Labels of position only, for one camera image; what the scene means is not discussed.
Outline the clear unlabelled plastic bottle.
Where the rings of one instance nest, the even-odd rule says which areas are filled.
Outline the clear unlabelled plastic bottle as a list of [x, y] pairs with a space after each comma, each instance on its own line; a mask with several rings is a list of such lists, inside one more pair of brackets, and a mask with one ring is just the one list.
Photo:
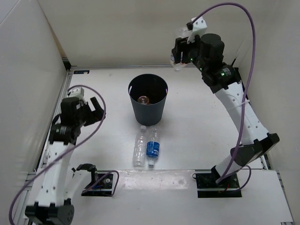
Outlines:
[[136, 135], [135, 147], [133, 152], [133, 166], [143, 167], [145, 163], [145, 152], [147, 144], [147, 128], [140, 126], [139, 133]]

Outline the blue labelled plastic bottle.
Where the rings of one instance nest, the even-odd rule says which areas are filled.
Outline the blue labelled plastic bottle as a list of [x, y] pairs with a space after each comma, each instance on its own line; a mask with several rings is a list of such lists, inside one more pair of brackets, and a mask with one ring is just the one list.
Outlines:
[[157, 126], [152, 126], [149, 129], [149, 139], [146, 145], [146, 158], [148, 166], [153, 168], [159, 157], [160, 151], [160, 129]]

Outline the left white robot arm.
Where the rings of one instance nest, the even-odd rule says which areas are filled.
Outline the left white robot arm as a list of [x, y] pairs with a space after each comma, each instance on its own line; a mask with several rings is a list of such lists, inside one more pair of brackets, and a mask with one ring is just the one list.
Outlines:
[[69, 161], [81, 128], [105, 118], [105, 111], [95, 97], [90, 99], [94, 110], [83, 97], [66, 97], [60, 104], [61, 112], [54, 117], [48, 139], [46, 167], [37, 174], [43, 176], [33, 205], [26, 206], [25, 216], [37, 225], [69, 225], [75, 208], [66, 191]]

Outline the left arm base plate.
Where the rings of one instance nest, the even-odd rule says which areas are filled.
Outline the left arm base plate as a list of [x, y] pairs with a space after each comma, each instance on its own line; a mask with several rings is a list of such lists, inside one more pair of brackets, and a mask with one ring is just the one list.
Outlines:
[[119, 179], [120, 174], [116, 170], [107, 173], [95, 173], [95, 178], [84, 188], [81, 196], [113, 197]]

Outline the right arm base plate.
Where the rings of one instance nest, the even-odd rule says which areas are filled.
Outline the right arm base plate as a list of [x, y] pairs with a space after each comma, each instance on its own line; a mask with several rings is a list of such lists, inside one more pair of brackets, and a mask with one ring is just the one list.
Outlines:
[[218, 184], [211, 173], [193, 173], [192, 178], [196, 181], [198, 198], [241, 198], [241, 190], [248, 184], [251, 172], [243, 185], [240, 185], [236, 174]]

